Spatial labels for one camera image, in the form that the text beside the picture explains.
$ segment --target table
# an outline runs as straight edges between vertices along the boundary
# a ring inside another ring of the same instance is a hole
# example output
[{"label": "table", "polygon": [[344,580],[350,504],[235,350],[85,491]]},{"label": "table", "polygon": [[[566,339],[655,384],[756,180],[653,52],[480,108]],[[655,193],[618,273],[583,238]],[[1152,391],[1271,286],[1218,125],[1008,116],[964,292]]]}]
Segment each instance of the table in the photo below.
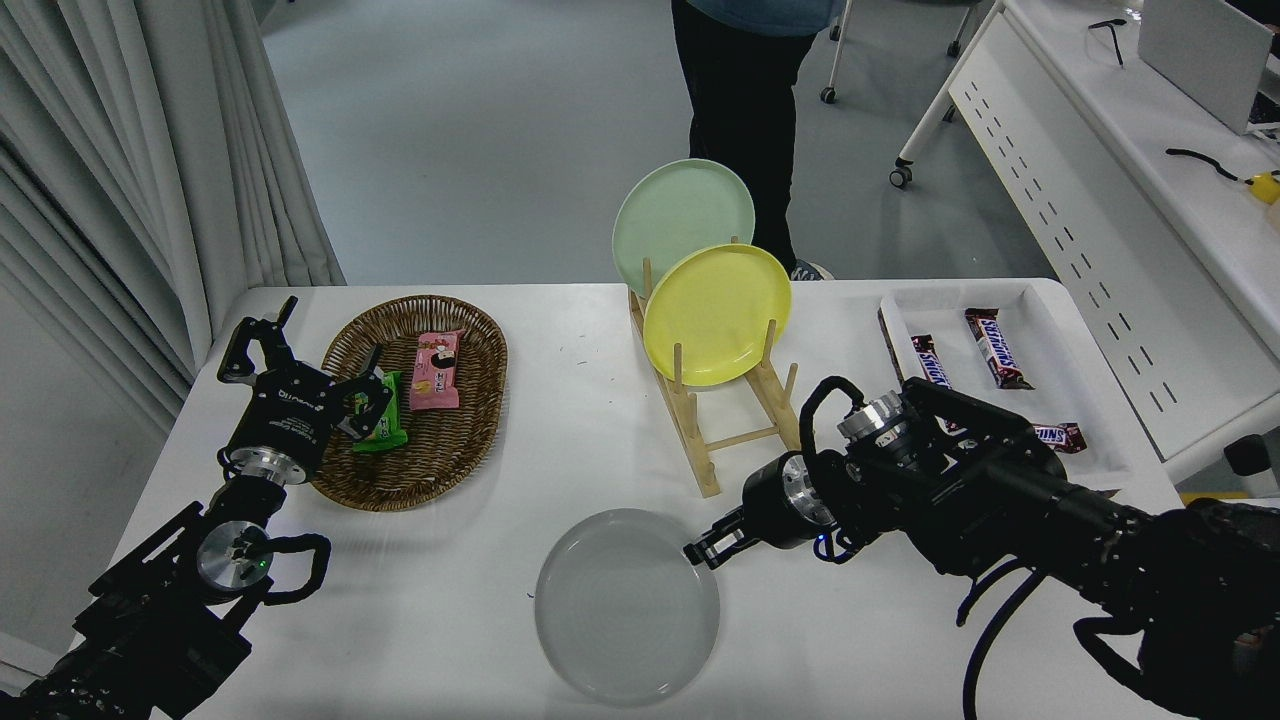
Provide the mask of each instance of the table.
[{"label": "table", "polygon": [[[1103,0],[997,0],[902,150],[952,102],[1075,299],[1170,477],[1280,424],[1280,234],[1188,147],[1249,176],[1280,147],[1240,137],[1138,58]],[[927,178],[927,169],[918,176]]]},{"label": "table", "polygon": [[[877,320],[887,292],[1018,282],[1039,283],[1076,361],[1098,378],[1114,410],[1106,432],[1132,438],[1133,477],[1119,500],[1148,511],[1176,506],[1088,329],[1051,281],[796,283],[774,361],[800,364],[796,405],[829,374],[878,395],[896,386]],[[291,488],[269,529],[328,536],[328,579],[298,605],[253,615],[244,629],[253,653],[191,717],[959,716],[965,661],[1000,603],[995,596],[1011,588],[984,598],[956,629],[968,582],[937,575],[901,534],[844,566],[818,562],[805,548],[753,548],[717,570],[719,638],[691,685],[630,711],[577,694],[547,664],[532,620],[531,593],[556,541],[594,512],[626,506],[664,512],[692,538],[739,503],[741,480],[781,443],[713,455],[724,492],[703,500],[628,324],[621,284],[260,288],[229,318],[270,316],[291,292],[300,302],[285,336],[314,365],[346,323],[385,300],[434,292],[485,310],[511,355],[504,419],[493,454],[471,478],[410,511],[358,512],[314,488]],[[247,388],[214,377],[229,329],[192,388],[116,557],[216,489],[214,454],[248,400]],[[739,416],[762,413],[745,386],[703,400],[712,433],[759,421]],[[818,415],[819,447],[842,447],[836,405]],[[287,560],[273,566],[280,589],[306,574]],[[1046,583],[988,657],[982,716],[1025,717],[1034,706],[1046,719],[1172,717],[1112,683],[1075,644],[1070,623],[1093,612]]]}]

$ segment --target gray plate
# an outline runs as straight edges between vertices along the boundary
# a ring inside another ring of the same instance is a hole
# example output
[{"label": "gray plate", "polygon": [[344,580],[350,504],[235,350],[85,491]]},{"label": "gray plate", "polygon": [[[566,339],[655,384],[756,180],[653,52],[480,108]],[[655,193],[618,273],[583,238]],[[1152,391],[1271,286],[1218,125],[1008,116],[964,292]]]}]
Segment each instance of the gray plate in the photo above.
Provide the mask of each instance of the gray plate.
[{"label": "gray plate", "polygon": [[681,548],[689,534],[663,515],[607,510],[552,548],[538,577],[534,620],[552,667],[607,705],[657,702],[701,670],[719,630],[719,591]]}]

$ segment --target blue shirt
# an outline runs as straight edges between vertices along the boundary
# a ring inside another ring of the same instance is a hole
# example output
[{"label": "blue shirt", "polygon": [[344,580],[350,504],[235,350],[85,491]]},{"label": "blue shirt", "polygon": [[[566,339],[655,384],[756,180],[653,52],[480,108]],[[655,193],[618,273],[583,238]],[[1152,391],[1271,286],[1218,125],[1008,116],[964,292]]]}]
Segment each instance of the blue shirt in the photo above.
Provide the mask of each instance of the blue shirt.
[{"label": "blue shirt", "polygon": [[841,0],[689,0],[728,27],[772,37],[817,35],[845,9]]}]

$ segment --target black pants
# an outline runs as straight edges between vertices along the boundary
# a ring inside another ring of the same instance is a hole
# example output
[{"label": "black pants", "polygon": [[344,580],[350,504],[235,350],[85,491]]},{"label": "black pants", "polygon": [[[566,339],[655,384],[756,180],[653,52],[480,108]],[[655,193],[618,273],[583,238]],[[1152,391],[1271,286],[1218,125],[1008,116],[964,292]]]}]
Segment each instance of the black pants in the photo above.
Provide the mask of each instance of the black pants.
[{"label": "black pants", "polygon": [[787,228],[796,145],[795,87],[814,35],[765,37],[731,28],[672,0],[676,50],[694,120],[690,158],[726,165],[755,202],[753,245],[790,273],[796,264]]}]

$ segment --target chair wheel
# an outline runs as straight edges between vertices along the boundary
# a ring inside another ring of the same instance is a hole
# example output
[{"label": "chair wheel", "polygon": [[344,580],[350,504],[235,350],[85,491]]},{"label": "chair wheel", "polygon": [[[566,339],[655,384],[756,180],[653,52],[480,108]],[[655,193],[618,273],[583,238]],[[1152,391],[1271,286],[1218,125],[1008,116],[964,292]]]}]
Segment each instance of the chair wheel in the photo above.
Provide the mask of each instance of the chair wheel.
[{"label": "chair wheel", "polygon": [[888,174],[888,183],[899,190],[906,190],[906,184],[911,182],[911,168],[896,168]]}]

